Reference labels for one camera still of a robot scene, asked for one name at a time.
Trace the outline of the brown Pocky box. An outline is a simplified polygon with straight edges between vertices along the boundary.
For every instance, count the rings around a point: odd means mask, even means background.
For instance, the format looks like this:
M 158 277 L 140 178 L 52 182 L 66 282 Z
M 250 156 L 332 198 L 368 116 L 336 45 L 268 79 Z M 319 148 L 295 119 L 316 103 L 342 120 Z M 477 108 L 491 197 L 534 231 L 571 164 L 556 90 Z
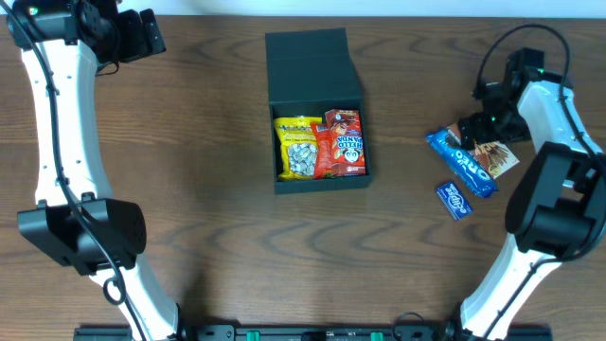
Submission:
M 484 180 L 496 179 L 519 163 L 518 158 L 501 142 L 474 142 L 471 150 L 464 150 L 457 124 L 448 126 L 446 132 L 446 143 L 454 150 L 456 164 Z

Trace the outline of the red Hello Panda box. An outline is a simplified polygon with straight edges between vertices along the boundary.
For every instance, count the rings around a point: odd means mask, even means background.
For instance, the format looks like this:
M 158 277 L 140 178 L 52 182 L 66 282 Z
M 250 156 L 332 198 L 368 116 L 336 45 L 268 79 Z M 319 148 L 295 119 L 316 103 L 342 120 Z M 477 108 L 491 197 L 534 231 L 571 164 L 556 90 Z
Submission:
M 332 175 L 365 175 L 365 145 L 359 112 L 333 109 L 325 116 L 330 131 Z

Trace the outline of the red snack bag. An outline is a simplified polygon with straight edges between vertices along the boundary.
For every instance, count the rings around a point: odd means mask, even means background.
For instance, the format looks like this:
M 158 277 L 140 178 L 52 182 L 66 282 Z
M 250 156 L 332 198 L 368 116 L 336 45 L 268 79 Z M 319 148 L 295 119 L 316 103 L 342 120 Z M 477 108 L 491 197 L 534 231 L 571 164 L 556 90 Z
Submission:
M 314 179 L 332 177 L 332 160 L 330 130 L 325 123 L 314 122 L 311 124 L 313 135 L 317 144 L 316 164 L 314 168 Z

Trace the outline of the black gift box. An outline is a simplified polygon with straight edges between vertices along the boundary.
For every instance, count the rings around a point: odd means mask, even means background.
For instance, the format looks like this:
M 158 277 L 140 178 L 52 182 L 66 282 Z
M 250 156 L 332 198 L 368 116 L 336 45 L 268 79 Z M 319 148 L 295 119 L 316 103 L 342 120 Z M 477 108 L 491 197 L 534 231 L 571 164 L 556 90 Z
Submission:
M 360 114 L 364 153 L 370 156 L 365 95 L 343 28 L 265 35 L 270 119 L 324 117 L 331 109 Z

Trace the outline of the yellow nut snack bag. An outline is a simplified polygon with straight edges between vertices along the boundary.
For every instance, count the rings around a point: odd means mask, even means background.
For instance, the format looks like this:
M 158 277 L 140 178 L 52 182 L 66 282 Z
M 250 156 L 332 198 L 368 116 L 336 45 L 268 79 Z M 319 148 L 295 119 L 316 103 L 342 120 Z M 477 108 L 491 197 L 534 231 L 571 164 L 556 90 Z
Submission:
M 321 117 L 279 117 L 274 127 L 279 139 L 282 173 L 280 181 L 311 180 L 315 172 L 318 145 L 312 131 Z

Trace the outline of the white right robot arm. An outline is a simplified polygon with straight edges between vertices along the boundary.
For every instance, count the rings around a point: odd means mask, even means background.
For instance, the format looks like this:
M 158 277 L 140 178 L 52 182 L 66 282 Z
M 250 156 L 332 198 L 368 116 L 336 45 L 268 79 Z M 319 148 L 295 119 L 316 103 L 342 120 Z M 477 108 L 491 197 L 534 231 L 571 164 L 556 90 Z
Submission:
M 446 328 L 450 340 L 504 340 L 531 293 L 562 264 L 587 255 L 605 232 L 605 155 L 586 133 L 566 73 L 544 70 L 544 53 L 509 55 L 500 82 L 478 81 L 483 109 L 457 123 L 470 150 L 532 142 L 536 155 L 505 213 L 505 244 Z

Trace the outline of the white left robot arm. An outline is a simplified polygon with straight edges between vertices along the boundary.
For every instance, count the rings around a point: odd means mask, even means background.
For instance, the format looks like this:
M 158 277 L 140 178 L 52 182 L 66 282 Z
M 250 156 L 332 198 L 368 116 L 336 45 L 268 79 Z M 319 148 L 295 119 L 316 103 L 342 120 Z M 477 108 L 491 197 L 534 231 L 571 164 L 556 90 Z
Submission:
M 124 63 L 166 49 L 154 12 L 114 1 L 4 3 L 34 98 L 39 148 L 36 206 L 20 233 L 63 267 L 90 278 L 127 320 L 126 340 L 182 340 L 178 304 L 144 254 L 137 204 L 114 197 L 98 142 L 95 84 Z

